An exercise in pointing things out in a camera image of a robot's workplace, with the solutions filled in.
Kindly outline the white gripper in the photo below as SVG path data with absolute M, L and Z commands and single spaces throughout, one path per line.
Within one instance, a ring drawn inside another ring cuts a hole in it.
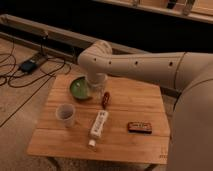
M 106 74 L 87 74 L 86 85 L 88 89 L 88 95 L 93 99 L 101 99 L 105 91 L 107 79 L 108 77 Z

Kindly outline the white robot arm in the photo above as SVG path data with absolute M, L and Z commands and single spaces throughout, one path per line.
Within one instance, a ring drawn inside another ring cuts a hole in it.
M 213 53 L 114 55 L 110 44 L 99 40 L 80 53 L 78 64 L 92 84 L 110 74 L 179 92 L 166 171 L 213 171 Z

